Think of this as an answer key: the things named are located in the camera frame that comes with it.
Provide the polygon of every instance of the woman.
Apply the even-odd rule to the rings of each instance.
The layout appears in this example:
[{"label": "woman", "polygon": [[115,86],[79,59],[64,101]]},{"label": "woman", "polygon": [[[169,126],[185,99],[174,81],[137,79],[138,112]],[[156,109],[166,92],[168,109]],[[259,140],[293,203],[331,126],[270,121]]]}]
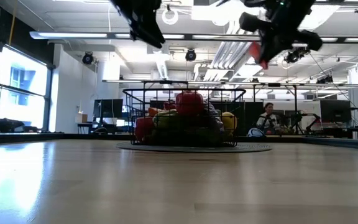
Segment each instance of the woman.
[{"label": "woman", "polygon": [[260,115],[258,122],[256,123],[257,127],[259,129],[263,128],[265,133],[267,131],[270,131],[273,134],[276,129],[280,129],[280,125],[277,122],[277,117],[273,114],[273,106],[274,106],[273,103],[266,103],[264,107],[265,112]]}]

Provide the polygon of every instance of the black wire basket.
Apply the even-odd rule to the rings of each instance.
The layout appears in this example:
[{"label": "black wire basket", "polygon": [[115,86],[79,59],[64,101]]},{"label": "black wire basket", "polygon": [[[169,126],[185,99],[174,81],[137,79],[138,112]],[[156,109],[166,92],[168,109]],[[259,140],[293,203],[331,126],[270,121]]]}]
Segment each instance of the black wire basket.
[{"label": "black wire basket", "polygon": [[133,127],[131,144],[237,146],[237,127],[244,121],[234,114],[243,105],[246,91],[188,88],[187,82],[179,83],[185,86],[146,88],[145,82],[143,88],[122,91]]}]

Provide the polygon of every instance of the pillar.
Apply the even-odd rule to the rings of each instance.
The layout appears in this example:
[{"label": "pillar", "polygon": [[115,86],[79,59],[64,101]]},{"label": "pillar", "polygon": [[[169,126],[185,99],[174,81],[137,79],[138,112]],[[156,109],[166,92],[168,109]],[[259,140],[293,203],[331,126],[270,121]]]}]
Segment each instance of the pillar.
[{"label": "pillar", "polygon": [[114,61],[98,63],[98,79],[96,85],[97,98],[118,99],[119,84],[103,82],[103,80],[118,80],[120,75],[120,64]]}]

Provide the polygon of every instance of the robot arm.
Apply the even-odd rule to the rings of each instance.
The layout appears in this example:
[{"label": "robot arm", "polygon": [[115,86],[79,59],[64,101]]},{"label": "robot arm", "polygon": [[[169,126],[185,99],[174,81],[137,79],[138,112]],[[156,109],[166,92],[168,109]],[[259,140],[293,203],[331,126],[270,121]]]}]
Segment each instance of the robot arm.
[{"label": "robot arm", "polygon": [[110,0],[118,13],[128,21],[132,40],[143,40],[161,48],[165,39],[155,20],[161,0]]},{"label": "robot arm", "polygon": [[[328,0],[339,3],[344,0]],[[240,27],[249,32],[259,31],[260,46],[257,54],[252,54],[255,62],[267,69],[267,64],[283,50],[291,50],[294,42],[308,44],[308,50],[318,51],[323,41],[318,34],[307,30],[299,31],[298,27],[316,0],[245,0],[247,7],[263,7],[266,9],[266,21],[244,12],[240,19]]]}]

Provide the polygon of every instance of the window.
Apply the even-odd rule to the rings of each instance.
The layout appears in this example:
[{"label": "window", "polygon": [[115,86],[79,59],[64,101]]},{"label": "window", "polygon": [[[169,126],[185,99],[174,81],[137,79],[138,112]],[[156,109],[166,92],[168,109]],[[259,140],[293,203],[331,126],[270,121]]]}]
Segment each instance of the window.
[{"label": "window", "polygon": [[48,68],[4,47],[0,53],[0,119],[44,127]]},{"label": "window", "polygon": [[0,53],[0,84],[45,95],[48,68],[6,47]]},{"label": "window", "polygon": [[26,126],[42,128],[45,100],[42,96],[16,93],[0,88],[0,119],[22,121]]}]

